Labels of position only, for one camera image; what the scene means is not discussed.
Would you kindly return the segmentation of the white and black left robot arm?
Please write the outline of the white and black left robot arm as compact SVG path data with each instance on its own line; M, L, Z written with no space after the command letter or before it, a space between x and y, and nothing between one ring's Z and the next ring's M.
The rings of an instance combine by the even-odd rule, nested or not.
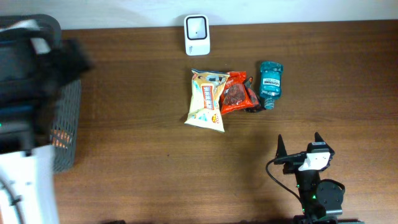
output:
M75 160L91 62L52 16L1 18L1 220L58 223L53 177Z

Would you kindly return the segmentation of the black orange snack packet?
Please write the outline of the black orange snack packet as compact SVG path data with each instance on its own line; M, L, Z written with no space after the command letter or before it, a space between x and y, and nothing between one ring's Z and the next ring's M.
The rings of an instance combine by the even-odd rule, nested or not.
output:
M245 86L246 92L248 94L248 97L253 104L252 107L245 108L244 110L247 113L258 113L260 111L264 111L265 108L261 105L260 98L258 97L256 92L251 88L252 81L253 81L253 77L248 77L243 83Z

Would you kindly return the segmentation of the grey plastic mesh basket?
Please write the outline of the grey plastic mesh basket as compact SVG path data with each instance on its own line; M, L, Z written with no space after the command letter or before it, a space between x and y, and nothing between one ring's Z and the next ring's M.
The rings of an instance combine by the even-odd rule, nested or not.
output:
M1 30L15 29L16 27L29 27L44 32L50 39L49 47L52 50L78 45L74 40L62 39L60 24L49 15L1 17ZM50 128L50 140L55 146L53 170L56 173L71 169L75 161L80 103L81 80L77 78L60 89L55 107L55 117Z

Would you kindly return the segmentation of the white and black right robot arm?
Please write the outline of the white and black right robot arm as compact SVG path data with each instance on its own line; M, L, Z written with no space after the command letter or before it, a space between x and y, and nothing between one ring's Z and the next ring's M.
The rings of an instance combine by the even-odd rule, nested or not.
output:
M315 133L305 151L288 155L281 135L278 135L275 158L271 163L283 165L283 174L293 174L296 179L296 194L275 179L282 188L292 193L302 206L302 215L293 218L294 223L361 223L360 220L340 220L343 213L345 186L331 179L321 179L320 173L330 166L334 150Z

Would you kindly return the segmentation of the blue mouthwash bottle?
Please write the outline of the blue mouthwash bottle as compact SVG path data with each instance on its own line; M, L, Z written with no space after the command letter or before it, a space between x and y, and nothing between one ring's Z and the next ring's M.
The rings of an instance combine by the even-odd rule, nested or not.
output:
M259 87L259 96L264 102L263 107L266 110L272 110L275 101L282 96L282 74L284 66L277 62L265 61L261 63L261 84Z

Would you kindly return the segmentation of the white barcode scanner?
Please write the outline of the white barcode scanner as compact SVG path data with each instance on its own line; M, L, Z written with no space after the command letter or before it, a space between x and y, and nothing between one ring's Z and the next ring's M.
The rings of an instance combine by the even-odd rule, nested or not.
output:
M203 14L188 15L184 18L185 52L188 56L210 53L210 26Z

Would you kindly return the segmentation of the cream yellow chip bag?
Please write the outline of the cream yellow chip bag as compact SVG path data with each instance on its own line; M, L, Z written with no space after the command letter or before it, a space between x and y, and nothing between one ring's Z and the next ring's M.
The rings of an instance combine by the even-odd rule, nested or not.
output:
M229 75L192 69L192 97L185 124L224 132L219 100Z

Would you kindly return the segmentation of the red snack bag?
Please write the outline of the red snack bag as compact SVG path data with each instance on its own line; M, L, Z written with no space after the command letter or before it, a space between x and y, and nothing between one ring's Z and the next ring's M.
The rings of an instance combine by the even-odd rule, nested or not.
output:
M254 103L244 85L244 81L247 78L246 72L228 72L228 75L229 78L220 96L221 114L224 115L234 110L252 108Z

